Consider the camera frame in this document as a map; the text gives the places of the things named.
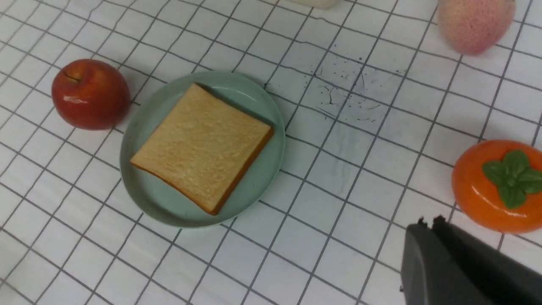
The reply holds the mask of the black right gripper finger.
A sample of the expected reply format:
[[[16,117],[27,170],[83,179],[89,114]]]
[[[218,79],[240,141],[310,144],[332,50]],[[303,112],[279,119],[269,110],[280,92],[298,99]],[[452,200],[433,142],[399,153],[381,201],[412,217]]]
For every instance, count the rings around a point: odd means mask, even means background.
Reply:
[[[540,305],[540,273],[443,216],[407,226],[401,263],[407,305]]]

